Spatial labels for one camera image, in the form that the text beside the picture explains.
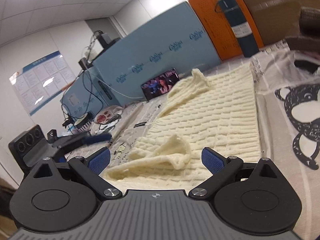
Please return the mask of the grey printed bed sheet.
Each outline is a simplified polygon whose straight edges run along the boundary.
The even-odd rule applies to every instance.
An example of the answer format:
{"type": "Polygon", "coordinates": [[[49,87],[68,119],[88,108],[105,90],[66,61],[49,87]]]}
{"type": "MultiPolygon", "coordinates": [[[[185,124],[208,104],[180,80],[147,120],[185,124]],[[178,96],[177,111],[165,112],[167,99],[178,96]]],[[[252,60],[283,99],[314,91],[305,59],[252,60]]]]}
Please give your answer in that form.
{"type": "MultiPolygon", "coordinates": [[[[255,92],[261,156],[274,161],[302,201],[295,232],[303,239],[319,236],[319,76],[294,65],[295,52],[282,44],[248,60],[223,63],[205,76],[213,76],[249,64],[255,92]]],[[[139,127],[124,129],[111,147],[109,167],[127,162],[136,140],[151,127],[165,105],[141,104],[139,127]]]]}

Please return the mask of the blue white ceramic mug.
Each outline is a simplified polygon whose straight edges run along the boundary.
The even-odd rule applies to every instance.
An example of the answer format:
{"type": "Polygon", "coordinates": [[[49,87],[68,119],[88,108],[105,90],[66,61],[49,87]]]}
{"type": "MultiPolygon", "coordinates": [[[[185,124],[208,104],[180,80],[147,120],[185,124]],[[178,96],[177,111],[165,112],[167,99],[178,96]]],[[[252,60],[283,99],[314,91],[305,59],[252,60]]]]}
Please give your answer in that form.
{"type": "Polygon", "coordinates": [[[88,112],[85,113],[80,119],[76,120],[74,126],[78,132],[87,132],[91,129],[92,120],[93,114],[92,112],[88,112]]]}

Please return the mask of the smartphone playing video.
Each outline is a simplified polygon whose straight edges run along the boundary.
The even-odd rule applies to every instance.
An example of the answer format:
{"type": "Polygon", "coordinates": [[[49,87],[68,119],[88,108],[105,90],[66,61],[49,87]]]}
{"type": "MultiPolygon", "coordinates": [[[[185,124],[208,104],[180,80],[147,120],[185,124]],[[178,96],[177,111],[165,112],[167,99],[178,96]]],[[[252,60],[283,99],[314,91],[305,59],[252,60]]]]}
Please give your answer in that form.
{"type": "Polygon", "coordinates": [[[174,68],[167,70],[157,77],[147,81],[141,85],[141,89],[146,100],[150,101],[153,98],[167,94],[172,87],[178,83],[180,78],[174,68]]]}

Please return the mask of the black power adapter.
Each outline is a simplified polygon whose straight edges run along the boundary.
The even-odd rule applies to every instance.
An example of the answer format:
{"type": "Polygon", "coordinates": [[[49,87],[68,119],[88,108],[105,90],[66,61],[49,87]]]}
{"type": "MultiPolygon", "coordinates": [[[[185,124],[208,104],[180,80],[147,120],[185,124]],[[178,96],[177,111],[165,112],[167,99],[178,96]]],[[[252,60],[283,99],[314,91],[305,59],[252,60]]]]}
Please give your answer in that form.
{"type": "Polygon", "coordinates": [[[110,48],[112,45],[114,45],[116,42],[120,40],[120,38],[111,39],[107,33],[103,33],[102,31],[98,30],[95,32],[95,37],[99,41],[100,45],[104,49],[110,48]]]}

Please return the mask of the orange flat box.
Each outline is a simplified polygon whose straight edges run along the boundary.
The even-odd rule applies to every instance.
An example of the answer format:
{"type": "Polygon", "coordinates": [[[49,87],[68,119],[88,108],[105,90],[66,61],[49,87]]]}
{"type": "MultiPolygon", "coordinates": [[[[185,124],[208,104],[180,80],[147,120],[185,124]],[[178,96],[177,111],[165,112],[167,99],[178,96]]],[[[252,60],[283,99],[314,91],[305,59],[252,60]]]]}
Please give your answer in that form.
{"type": "MultiPolygon", "coordinates": [[[[242,54],[224,14],[214,11],[217,0],[188,0],[188,2],[200,19],[222,61],[242,54]]],[[[244,0],[236,0],[236,2],[244,13],[258,47],[263,48],[262,38],[244,0]]]]}

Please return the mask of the dark blue vacuum bottle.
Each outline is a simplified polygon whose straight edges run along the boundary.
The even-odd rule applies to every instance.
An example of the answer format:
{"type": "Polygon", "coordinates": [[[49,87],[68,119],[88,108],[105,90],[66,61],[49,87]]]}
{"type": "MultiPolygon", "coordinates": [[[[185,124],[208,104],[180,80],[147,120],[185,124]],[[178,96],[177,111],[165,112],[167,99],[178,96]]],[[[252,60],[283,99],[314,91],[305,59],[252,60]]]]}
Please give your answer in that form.
{"type": "Polygon", "coordinates": [[[259,52],[252,29],[236,0],[217,0],[219,7],[227,19],[231,30],[241,48],[244,57],[252,57],[259,52]]]}

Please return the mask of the dark brown folded garment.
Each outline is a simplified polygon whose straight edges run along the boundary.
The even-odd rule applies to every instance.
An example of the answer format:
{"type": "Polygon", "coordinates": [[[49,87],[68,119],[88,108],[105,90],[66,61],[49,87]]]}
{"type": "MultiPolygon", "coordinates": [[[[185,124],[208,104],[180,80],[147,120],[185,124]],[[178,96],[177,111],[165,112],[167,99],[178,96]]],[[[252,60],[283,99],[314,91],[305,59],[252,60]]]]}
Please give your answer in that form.
{"type": "Polygon", "coordinates": [[[298,25],[285,41],[291,50],[319,53],[319,9],[302,7],[298,25]]]}

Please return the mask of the large brown cardboard box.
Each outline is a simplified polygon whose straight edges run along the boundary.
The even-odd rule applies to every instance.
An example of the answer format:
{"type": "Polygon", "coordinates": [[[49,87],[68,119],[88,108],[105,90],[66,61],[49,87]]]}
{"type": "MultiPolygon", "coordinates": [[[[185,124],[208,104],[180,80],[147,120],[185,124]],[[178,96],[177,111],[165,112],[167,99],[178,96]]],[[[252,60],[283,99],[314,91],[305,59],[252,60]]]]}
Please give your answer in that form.
{"type": "Polygon", "coordinates": [[[244,0],[264,45],[284,39],[297,24],[301,7],[319,8],[319,0],[244,0]]]}

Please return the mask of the light blue flat box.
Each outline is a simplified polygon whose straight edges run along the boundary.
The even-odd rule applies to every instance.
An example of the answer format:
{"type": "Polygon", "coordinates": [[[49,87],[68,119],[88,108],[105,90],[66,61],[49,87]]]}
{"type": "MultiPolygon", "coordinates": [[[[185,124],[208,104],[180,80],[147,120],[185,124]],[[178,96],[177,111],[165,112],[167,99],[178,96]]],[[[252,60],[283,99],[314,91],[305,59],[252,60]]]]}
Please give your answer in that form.
{"type": "Polygon", "coordinates": [[[121,105],[144,100],[141,85],[174,68],[187,74],[216,67],[220,58],[199,18],[183,2],[116,42],[93,66],[121,105]]]}

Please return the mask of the cream cable knit sweater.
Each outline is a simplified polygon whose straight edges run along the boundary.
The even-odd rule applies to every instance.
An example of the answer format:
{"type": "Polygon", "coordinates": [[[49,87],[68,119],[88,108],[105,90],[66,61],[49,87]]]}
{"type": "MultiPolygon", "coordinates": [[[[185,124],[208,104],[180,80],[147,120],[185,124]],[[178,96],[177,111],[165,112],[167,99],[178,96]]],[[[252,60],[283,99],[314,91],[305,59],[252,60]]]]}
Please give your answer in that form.
{"type": "Polygon", "coordinates": [[[210,147],[247,162],[261,156],[254,81],[249,64],[218,75],[193,69],[167,95],[146,135],[138,138],[125,163],[103,178],[125,191],[191,190],[210,177],[201,152],[210,147]]]}

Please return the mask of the blue wall notice poster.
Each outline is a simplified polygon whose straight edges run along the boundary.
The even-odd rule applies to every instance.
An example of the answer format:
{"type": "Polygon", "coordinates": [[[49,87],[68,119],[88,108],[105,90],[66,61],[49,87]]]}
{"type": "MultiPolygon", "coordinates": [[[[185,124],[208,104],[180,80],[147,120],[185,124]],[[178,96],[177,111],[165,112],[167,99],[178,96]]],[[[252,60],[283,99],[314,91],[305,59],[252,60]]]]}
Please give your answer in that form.
{"type": "Polygon", "coordinates": [[[12,74],[11,85],[29,115],[58,96],[75,80],[65,57],[55,51],[12,74]]]}

